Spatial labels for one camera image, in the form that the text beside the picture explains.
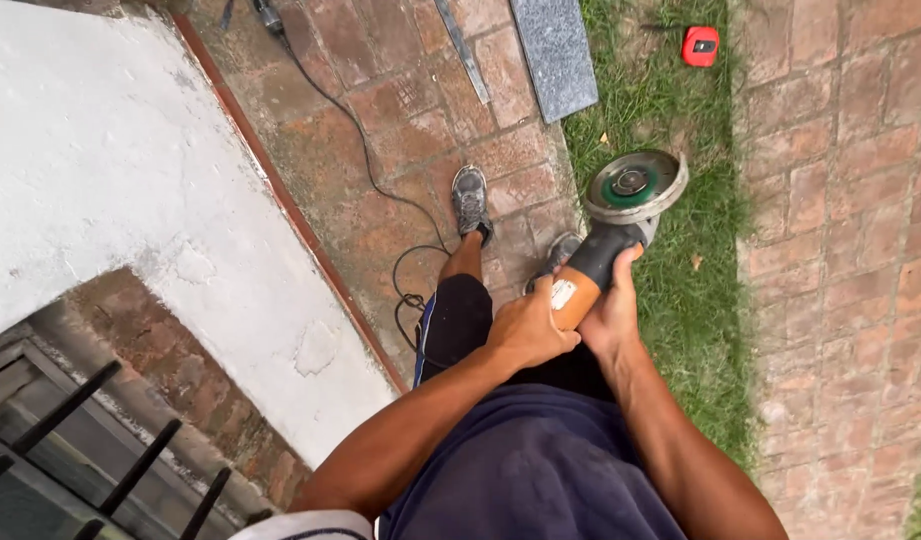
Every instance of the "power cord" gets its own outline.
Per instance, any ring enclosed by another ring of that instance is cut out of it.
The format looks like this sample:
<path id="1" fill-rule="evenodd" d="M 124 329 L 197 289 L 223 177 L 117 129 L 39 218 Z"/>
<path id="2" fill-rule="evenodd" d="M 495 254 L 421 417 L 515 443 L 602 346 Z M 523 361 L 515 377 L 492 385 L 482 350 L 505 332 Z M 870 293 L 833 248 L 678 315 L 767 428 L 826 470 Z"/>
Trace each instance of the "power cord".
<path id="1" fill-rule="evenodd" d="M 226 29 L 227 25 L 230 23 L 230 16 L 231 16 L 231 13 L 233 12 L 232 10 L 233 3 L 234 3 L 234 0 L 228 0 L 227 6 L 224 9 L 223 18 L 220 21 L 220 26 L 223 29 Z M 430 221 L 430 225 L 433 226 L 434 232 L 437 234 L 437 242 L 439 245 L 418 244 L 411 248 L 407 248 L 404 252 L 400 254 L 400 256 L 397 257 L 397 260 L 394 262 L 393 269 L 390 272 L 390 280 L 393 282 L 394 291 L 396 291 L 397 296 L 400 297 L 400 300 L 397 301 L 397 305 L 394 306 L 394 322 L 397 324 L 397 330 L 400 331 L 400 334 L 406 341 L 407 345 L 409 345 L 410 349 L 416 352 L 417 344 L 415 344 L 410 339 L 410 337 L 407 335 L 406 331 L 404 330 L 404 325 L 401 323 L 400 309 L 402 306 L 408 306 L 409 308 L 413 308 L 415 310 L 418 310 L 420 313 L 423 313 L 423 311 L 427 307 L 427 303 L 424 300 L 424 297 L 422 295 L 409 293 L 409 292 L 405 293 L 400 289 L 400 286 L 397 284 L 397 269 L 400 267 L 400 263 L 404 260 L 404 258 L 406 258 L 406 256 L 410 255 L 411 253 L 415 251 L 419 251 L 423 249 L 431 249 L 431 250 L 443 252 L 447 254 L 447 256 L 449 257 L 451 252 L 447 249 L 447 245 L 444 244 L 444 239 L 440 234 L 440 227 L 437 227 L 437 222 L 435 219 L 433 219 L 433 216 L 430 215 L 430 212 L 426 208 L 421 206 L 418 202 L 407 199 L 406 197 L 394 195 L 393 193 L 390 193 L 389 191 L 384 191 L 383 189 L 381 189 L 379 185 L 377 185 L 377 180 L 374 178 L 373 162 L 370 158 L 370 148 L 367 145 L 367 133 L 363 129 L 363 126 L 360 124 L 360 121 L 346 107 L 346 105 L 341 104 L 333 96 L 325 92 L 320 87 L 319 84 L 317 84 L 313 79 L 310 78 L 310 75 L 307 73 L 307 70 L 304 69 L 304 66 L 300 63 L 300 59 L 293 52 L 293 48 L 290 47 L 290 41 L 286 37 L 286 30 L 284 28 L 284 22 L 280 18 L 280 15 L 277 14 L 277 11 L 274 9 L 274 7 L 270 6 L 270 4 L 268 4 L 266 0 L 252 0 L 252 4 L 254 7 L 254 10 L 261 17 L 263 26 L 278 42 L 281 43 L 281 45 L 284 46 L 284 50 L 286 51 L 286 54 L 290 56 L 290 59 L 293 61 L 294 65 L 297 66 L 297 69 L 300 70 L 301 75 L 304 76 L 304 79 L 307 80 L 308 84 L 310 84 L 310 86 L 318 94 L 323 96 L 324 99 L 331 102 L 331 104 L 333 104 L 335 107 L 340 109 L 346 115 L 346 117 L 350 118 L 350 121 L 354 123 L 354 126 L 357 128 L 357 131 L 360 134 L 360 143 L 363 147 L 363 157 L 364 157 L 364 161 L 367 166 L 367 178 L 370 179 L 371 187 L 373 187 L 373 189 L 376 190 L 378 193 L 380 193 L 383 197 L 386 197 L 398 203 L 411 205 L 412 207 L 418 209 L 421 213 L 423 213 L 427 217 L 427 219 Z"/>

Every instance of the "navy shirt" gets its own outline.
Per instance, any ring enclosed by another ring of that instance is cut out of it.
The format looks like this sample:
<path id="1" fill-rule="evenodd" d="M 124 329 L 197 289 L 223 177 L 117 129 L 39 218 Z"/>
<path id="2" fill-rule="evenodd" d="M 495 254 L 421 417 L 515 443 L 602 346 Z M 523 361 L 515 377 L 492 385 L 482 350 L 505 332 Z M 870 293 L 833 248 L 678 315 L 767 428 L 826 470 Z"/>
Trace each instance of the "navy shirt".
<path id="1" fill-rule="evenodd" d="M 502 386 L 384 512 L 380 538 L 685 538 L 613 403 Z"/>

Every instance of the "gray sneaker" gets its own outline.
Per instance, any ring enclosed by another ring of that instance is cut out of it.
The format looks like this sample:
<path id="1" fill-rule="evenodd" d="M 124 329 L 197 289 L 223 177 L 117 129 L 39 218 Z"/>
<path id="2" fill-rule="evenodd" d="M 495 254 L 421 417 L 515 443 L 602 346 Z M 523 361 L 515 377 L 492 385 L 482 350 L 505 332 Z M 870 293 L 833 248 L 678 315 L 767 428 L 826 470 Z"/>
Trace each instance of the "gray sneaker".
<path id="1" fill-rule="evenodd" d="M 460 167 L 454 176 L 451 191 L 454 200 L 454 215 L 457 218 L 457 232 L 463 237 L 467 233 L 480 231 L 486 246 L 494 237 L 494 224 L 487 215 L 487 180 L 475 165 Z"/>
<path id="2" fill-rule="evenodd" d="M 579 234 L 570 231 L 564 232 L 556 240 L 553 240 L 553 243 L 550 244 L 550 250 L 547 251 L 547 260 L 544 261 L 544 266 L 524 283 L 524 294 L 533 292 L 533 284 L 537 281 L 537 278 L 552 274 L 554 268 L 577 251 L 582 241 L 583 238 Z"/>

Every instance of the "white sticker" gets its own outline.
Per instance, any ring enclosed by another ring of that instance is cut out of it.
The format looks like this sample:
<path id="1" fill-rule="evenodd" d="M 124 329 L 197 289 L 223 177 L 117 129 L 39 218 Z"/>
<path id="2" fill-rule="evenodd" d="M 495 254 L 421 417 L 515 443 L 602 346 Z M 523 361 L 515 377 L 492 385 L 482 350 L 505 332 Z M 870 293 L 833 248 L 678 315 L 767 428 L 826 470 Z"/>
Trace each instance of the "white sticker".
<path id="1" fill-rule="evenodd" d="M 572 282 L 566 279 L 558 279 L 553 284 L 553 289 L 550 290 L 550 306 L 555 312 L 561 310 L 567 304 L 567 300 L 574 296 L 574 291 L 576 290 L 577 286 Z"/>

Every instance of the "hand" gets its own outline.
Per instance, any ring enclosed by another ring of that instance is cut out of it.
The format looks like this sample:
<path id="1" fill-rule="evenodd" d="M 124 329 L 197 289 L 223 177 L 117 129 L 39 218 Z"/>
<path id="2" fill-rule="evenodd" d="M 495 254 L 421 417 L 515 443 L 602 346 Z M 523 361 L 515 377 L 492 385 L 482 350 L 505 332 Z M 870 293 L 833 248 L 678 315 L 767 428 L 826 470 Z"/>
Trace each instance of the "hand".
<path id="1" fill-rule="evenodd" d="M 601 362 L 611 362 L 624 344 L 640 343 L 637 330 L 637 293 L 630 265 L 642 253 L 636 248 L 621 251 L 614 259 L 614 281 L 587 316 L 577 325 L 584 343 Z"/>
<path id="2" fill-rule="evenodd" d="M 580 343 L 579 333 L 553 325 L 552 288 L 553 276 L 539 277 L 532 293 L 505 303 L 494 317 L 486 347 L 510 362 L 511 374 L 572 351 Z"/>

